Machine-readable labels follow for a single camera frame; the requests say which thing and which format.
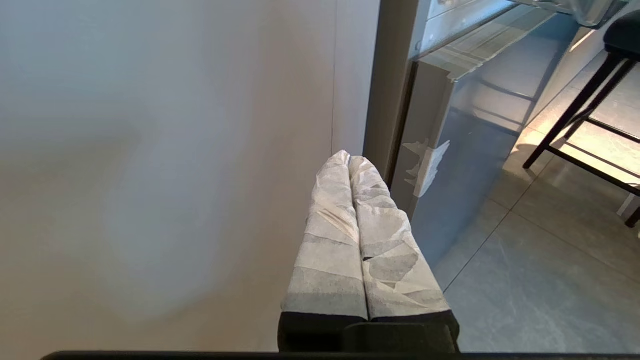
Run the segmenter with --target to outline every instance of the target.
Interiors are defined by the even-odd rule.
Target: gray tile floor
[[[640,240],[616,214],[628,193],[549,153],[522,169],[603,60],[523,132],[476,221],[434,269],[464,352],[640,352]],[[595,117],[640,135],[638,114],[640,67]],[[640,183],[634,143],[586,124],[557,145]]]

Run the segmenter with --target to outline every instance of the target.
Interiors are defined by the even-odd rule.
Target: black chair
[[[522,167],[530,168],[546,150],[566,161],[576,164],[580,168],[591,172],[613,185],[616,185],[636,196],[640,196],[640,189],[624,183],[615,177],[589,166],[551,146],[551,143],[558,135],[560,135],[562,130],[571,126],[564,136],[564,138],[568,140],[571,135],[573,135],[585,122],[589,122],[590,124],[622,136],[635,143],[640,143],[640,138],[590,117],[598,106],[602,104],[602,101],[609,96],[616,86],[618,86],[620,81],[624,79],[631,69],[634,68],[636,63],[640,61],[640,10],[630,12],[611,24],[611,27],[604,35],[604,44],[605,50],[609,53],[604,64],[602,64],[596,74],[591,78],[591,80],[589,80],[589,83],[571,103],[569,108],[556,122],[551,131],[549,131],[549,134],[545,136],[544,140],[542,140],[540,145],[536,148],[533,154],[531,154],[531,157],[529,157]],[[582,107],[587,103],[587,101],[589,101],[591,96],[600,88],[600,85],[602,85],[607,78],[609,78],[609,75],[611,75],[611,73],[616,69],[618,70],[613,76],[611,76],[611,79],[609,79],[609,81],[604,85],[602,90],[598,92],[591,103],[581,111]],[[625,224],[629,227],[634,227],[638,220],[640,220],[640,208],[631,215]]]

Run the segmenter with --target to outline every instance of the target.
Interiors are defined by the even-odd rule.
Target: stool seat
[[[630,12],[611,24],[604,35],[608,53],[640,61],[640,10]]]

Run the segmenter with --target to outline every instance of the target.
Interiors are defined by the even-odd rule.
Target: gray wall
[[[0,1],[3,355],[273,345],[316,171],[362,151],[377,15]]]

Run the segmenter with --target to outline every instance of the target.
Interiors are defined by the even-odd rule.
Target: leg
[[[584,87],[584,89],[578,94],[575,100],[569,105],[569,108],[564,112],[564,114],[560,117],[560,120],[556,122],[553,126],[549,134],[545,136],[540,145],[534,150],[533,154],[529,157],[529,159],[522,165],[523,168],[530,168],[534,162],[542,155],[542,153],[547,149],[548,146],[556,139],[556,137],[560,134],[560,132],[573,120],[575,114],[580,111],[580,109],[586,104],[586,102],[591,98],[591,96],[598,90],[600,85],[609,77],[609,74],[616,69],[618,64],[622,62],[622,58],[609,54],[607,59],[604,61],[604,64],[598,69],[596,74],[589,80],[589,83]]]
[[[634,68],[635,65],[636,65],[635,61],[627,60],[620,67],[620,69],[615,73],[615,75],[613,75],[613,77],[611,77],[611,79],[604,86],[604,88],[602,88],[602,90],[598,93],[598,95],[596,95],[593,101],[591,101],[591,104],[589,104],[589,106],[587,106],[587,108],[582,112],[583,115],[576,116],[577,119],[574,120],[575,122],[571,126],[571,129],[569,129],[569,131],[567,131],[566,134],[564,135],[565,139],[569,140],[571,138],[571,136],[578,130],[578,128],[580,128],[580,126],[584,124],[584,118],[591,116],[591,114],[598,108],[598,106],[600,106],[600,104],[602,104],[604,99],[606,99],[607,96],[611,94],[611,92],[616,88],[616,86],[620,84],[620,81],[622,81],[622,79],[624,79],[625,76],[627,76],[627,74],[631,71],[631,69]]]
[[[636,227],[638,220],[640,220],[640,208],[637,208],[634,213],[631,214],[631,217],[625,221],[625,225],[631,228]]]

